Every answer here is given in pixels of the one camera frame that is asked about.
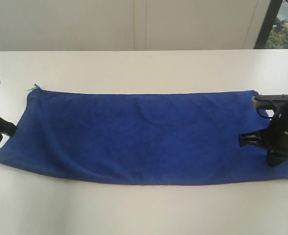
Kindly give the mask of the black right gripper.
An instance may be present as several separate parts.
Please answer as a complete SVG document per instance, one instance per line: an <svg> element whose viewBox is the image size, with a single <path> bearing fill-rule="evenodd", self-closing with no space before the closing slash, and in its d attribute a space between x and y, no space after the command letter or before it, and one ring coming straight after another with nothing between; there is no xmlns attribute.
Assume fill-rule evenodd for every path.
<svg viewBox="0 0 288 235"><path fill-rule="evenodd" d="M288 99L280 107L266 129L267 151L266 163L269 167L277 167L288 160ZM266 148L262 131L254 131L239 135L239 145L251 145Z"/></svg>

